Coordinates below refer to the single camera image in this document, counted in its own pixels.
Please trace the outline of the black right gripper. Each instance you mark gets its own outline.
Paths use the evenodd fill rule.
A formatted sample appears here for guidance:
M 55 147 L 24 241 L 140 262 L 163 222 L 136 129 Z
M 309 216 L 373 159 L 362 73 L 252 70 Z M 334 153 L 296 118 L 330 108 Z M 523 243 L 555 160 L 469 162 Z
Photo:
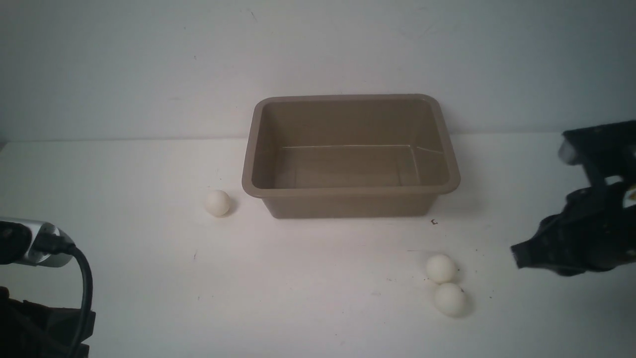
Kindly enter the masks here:
M 571 192 L 563 211 L 541 220 L 534 236 L 513 245 L 511 253 L 519 269 L 545 269 L 560 276 L 634 263 L 635 186 L 616 182 Z

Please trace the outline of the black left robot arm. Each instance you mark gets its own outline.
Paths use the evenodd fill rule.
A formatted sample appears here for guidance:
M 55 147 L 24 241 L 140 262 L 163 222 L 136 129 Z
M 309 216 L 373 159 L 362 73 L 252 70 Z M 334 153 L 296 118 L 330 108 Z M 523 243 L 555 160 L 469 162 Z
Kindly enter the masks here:
M 0 289 L 0 356 L 66 358 L 80 323 L 81 309 L 49 307 L 10 297 Z

